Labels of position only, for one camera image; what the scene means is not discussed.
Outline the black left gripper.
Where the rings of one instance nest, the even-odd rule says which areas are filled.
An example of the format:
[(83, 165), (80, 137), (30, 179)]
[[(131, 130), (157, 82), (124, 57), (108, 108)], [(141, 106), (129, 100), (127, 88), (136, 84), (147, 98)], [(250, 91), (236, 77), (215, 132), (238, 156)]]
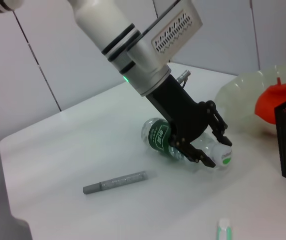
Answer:
[(194, 102), (172, 75), (146, 98), (170, 125), (169, 144), (175, 149), (173, 158), (202, 162), (206, 167), (214, 168), (216, 164), (213, 160), (191, 144), (208, 126), (218, 142), (232, 146), (232, 142), (225, 136), (228, 125), (218, 113), (216, 104), (212, 100), (208, 103)]

